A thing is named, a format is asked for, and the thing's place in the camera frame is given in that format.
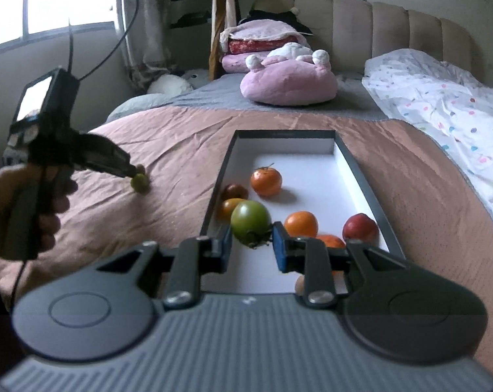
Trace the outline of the person's left hand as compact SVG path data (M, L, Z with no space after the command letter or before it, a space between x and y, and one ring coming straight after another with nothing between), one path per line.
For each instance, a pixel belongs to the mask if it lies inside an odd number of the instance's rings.
M14 196L33 182L40 180L42 169L31 164L5 166L0 169L0 258L5 258L5 236L7 230L7 208ZM69 196L76 193L78 184L68 179L64 192L54 196L49 214L39 217L39 251L49 251L56 243L56 234L60 230L59 214L70 207Z

